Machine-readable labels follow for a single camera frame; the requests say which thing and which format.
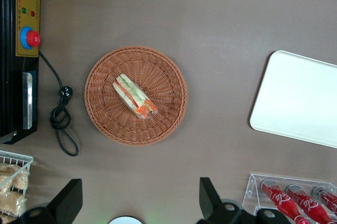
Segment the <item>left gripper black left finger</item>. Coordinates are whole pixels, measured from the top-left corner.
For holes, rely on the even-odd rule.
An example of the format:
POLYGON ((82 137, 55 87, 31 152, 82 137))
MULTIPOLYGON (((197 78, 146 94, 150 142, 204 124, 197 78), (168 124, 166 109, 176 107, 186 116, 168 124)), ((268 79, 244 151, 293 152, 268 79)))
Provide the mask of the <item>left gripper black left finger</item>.
POLYGON ((83 206, 81 179, 72 179, 46 207, 26 211, 16 223, 73 223, 83 206))

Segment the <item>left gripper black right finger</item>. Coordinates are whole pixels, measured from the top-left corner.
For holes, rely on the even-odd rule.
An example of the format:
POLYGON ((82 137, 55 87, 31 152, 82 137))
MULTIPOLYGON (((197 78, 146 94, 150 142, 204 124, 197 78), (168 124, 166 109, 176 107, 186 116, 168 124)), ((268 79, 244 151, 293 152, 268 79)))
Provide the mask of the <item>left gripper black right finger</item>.
POLYGON ((231 201, 222 201, 208 177, 200 178, 199 204, 203 218, 198 223, 289 223, 274 209, 261 209, 252 215, 231 201))

